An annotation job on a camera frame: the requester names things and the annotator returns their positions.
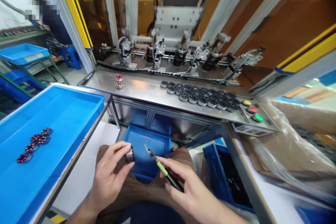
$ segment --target person's left hand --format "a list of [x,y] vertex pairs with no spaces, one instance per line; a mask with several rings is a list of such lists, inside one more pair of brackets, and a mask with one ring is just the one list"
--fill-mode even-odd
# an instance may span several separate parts
[[124,165],[118,174],[113,173],[113,170],[130,148],[131,144],[124,141],[110,145],[97,164],[92,189],[87,196],[89,209],[95,214],[100,213],[117,198],[134,162]]

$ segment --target green button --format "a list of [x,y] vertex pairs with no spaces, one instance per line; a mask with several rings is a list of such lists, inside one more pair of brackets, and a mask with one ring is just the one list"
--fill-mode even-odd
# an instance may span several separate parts
[[259,121],[264,121],[264,119],[260,115],[255,115],[255,118]]

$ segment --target red button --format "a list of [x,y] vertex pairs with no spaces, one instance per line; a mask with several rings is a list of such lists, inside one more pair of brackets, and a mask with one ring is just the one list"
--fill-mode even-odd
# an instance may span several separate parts
[[248,109],[251,110],[253,113],[257,113],[258,112],[258,110],[255,107],[249,107]]

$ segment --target khaki pants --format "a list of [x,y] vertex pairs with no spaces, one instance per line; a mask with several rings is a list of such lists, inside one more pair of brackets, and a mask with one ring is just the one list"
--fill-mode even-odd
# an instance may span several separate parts
[[[97,154],[96,164],[101,160],[105,154],[108,145],[102,145],[99,148]],[[189,165],[194,169],[193,161],[186,148],[179,148],[176,151],[169,153],[166,158],[174,159],[181,163]],[[118,173],[124,166],[126,160],[122,158],[114,172]],[[119,214],[128,206],[141,200],[157,202],[162,205],[173,208],[178,212],[184,221],[188,223],[198,223],[190,214],[188,214],[181,206],[179,206],[167,193],[165,189],[165,178],[160,178],[160,174],[157,174],[156,178],[149,185],[144,185],[136,180],[135,176],[130,172],[126,177],[126,180],[121,188],[116,200],[105,208],[97,218],[97,224],[113,224],[116,223]]]

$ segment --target metal cabinet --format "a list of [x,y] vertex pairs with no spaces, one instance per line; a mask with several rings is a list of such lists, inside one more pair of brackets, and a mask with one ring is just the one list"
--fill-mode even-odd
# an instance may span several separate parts
[[155,112],[149,129],[173,138],[185,140],[192,137],[205,127],[205,125],[191,120],[185,120]]
[[145,127],[148,110],[125,105],[122,103],[115,103],[118,112],[119,121],[124,125],[136,125]]

